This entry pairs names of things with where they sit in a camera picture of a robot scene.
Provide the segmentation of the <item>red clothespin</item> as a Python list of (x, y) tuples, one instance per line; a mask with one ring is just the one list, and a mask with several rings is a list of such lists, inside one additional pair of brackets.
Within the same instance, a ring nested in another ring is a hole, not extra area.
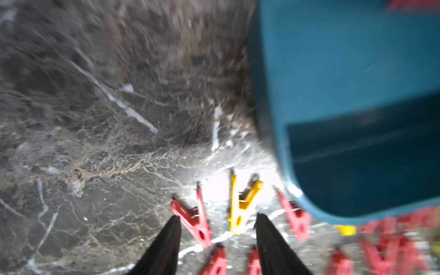
[(296, 203), (290, 202), (277, 187), (274, 186), (273, 188), (285, 211), (291, 232), (298, 241), (308, 240), (311, 215), (300, 208)]
[(226, 252), (222, 244), (216, 244), (210, 261), (204, 266), (200, 275), (225, 275), (228, 267)]
[(205, 205), (202, 197), (202, 190), (199, 183), (197, 183), (197, 206), (192, 210), (186, 209), (176, 199), (170, 203), (171, 211), (174, 215), (181, 219), (181, 223), (191, 233), (191, 235), (198, 241), (204, 249), (213, 245), (212, 230), (209, 227)]
[(337, 249), (332, 253), (325, 275), (354, 275), (354, 263), (342, 250)]
[(246, 275), (262, 275), (259, 252), (256, 247), (251, 248), (247, 262)]

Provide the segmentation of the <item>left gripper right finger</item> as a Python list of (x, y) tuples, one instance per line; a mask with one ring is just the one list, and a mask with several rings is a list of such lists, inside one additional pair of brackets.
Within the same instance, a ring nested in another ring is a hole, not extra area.
[(255, 230), (262, 274), (310, 275), (312, 273), (290, 248), (267, 215), (257, 214)]

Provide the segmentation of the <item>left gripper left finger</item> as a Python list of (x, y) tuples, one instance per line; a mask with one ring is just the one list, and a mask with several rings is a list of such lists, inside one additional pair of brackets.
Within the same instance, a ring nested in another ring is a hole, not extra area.
[(181, 220), (173, 215), (128, 275), (175, 275), (181, 232)]

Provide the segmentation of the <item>teal storage box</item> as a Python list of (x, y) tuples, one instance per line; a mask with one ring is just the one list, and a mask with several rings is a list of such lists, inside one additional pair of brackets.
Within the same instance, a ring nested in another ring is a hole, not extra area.
[(258, 1), (247, 49), (302, 209), (356, 225), (440, 204), (438, 1)]

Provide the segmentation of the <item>yellow clothespin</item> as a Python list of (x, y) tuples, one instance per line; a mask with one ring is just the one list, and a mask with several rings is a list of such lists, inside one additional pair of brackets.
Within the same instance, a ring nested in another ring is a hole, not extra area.
[(357, 234), (357, 227), (356, 226), (336, 225), (335, 228), (338, 229), (338, 231), (340, 232), (340, 234), (342, 236), (355, 236)]
[(260, 181), (259, 176), (254, 176), (244, 192), (240, 192), (237, 187), (237, 175), (234, 170), (231, 170), (229, 229), (232, 234), (240, 235), (245, 231), (245, 226), (255, 211), (263, 188), (263, 181)]

